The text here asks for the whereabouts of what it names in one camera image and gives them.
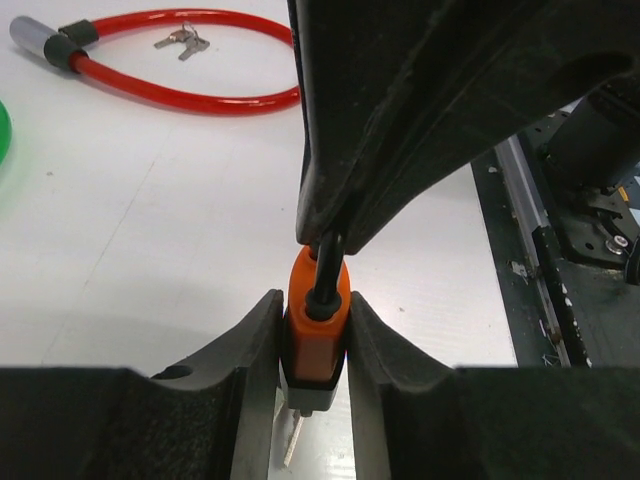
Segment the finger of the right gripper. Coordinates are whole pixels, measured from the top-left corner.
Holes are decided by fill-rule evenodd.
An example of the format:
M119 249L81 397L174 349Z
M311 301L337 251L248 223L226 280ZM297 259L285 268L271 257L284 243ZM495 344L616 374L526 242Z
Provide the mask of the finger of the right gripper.
M399 178L425 113L417 79L450 18L447 1L291 1L305 146L296 239L328 231L365 245L424 186Z
M635 1L374 1L360 79L346 251L544 115L639 64Z

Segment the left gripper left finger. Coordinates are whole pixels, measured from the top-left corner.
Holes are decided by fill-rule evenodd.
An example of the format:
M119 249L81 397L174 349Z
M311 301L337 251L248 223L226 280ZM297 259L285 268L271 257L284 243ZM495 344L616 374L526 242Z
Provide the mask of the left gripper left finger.
M283 294L147 377L127 368L1 372L5 479L264 479Z

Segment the black padlock keys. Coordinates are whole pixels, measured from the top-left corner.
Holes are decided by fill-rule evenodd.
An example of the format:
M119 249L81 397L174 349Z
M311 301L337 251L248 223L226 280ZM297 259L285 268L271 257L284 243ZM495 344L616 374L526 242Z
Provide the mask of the black padlock keys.
M282 466L290 467L302 428L306 420L313 416L311 411L288 410L284 422L284 447Z

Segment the red cable lock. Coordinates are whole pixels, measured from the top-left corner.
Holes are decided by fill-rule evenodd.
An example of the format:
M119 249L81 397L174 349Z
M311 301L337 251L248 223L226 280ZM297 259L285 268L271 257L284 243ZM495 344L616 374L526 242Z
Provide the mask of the red cable lock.
M181 44L154 44L191 23L210 47L187 61ZM105 91L167 109L217 116L261 115L295 106L300 90L267 64L285 63L290 29L249 13L164 8L84 18L50 27L26 15L9 23L16 47L43 65Z

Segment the red lock silver keys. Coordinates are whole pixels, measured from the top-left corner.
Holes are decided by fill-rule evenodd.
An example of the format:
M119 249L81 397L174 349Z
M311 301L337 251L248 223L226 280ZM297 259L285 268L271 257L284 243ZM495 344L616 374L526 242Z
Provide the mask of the red lock silver keys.
M184 22L180 29L157 41L154 44L154 48L162 49L173 44L181 44L184 47L178 56L180 61L187 61L193 55L204 52L210 47L210 42L202 38L196 28L189 22Z

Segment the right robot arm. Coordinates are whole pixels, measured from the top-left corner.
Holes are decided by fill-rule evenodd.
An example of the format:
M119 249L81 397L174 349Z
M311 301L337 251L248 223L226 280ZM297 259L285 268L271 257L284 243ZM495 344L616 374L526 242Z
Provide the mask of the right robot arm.
M292 1L306 131L296 236L362 250L408 203L566 105L569 188L639 157L635 1Z

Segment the green cable lock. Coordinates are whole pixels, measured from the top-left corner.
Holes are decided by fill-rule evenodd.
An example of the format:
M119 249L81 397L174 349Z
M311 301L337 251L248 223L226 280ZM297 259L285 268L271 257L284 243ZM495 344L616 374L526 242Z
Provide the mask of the green cable lock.
M13 124L7 107L0 102L0 163L3 163L11 146Z

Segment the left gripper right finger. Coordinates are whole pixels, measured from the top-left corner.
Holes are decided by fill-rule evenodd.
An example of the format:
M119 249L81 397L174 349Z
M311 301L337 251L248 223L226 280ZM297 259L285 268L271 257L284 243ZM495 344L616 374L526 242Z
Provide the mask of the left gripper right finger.
M360 479L635 479L635 368L449 368L351 300Z

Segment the orange black padlock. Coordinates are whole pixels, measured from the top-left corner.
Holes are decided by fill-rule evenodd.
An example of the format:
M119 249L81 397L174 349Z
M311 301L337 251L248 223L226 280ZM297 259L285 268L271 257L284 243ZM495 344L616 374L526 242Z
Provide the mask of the orange black padlock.
M331 407L346 353L351 304L344 240L325 232L299 252L290 275L280 344L286 406L303 417Z

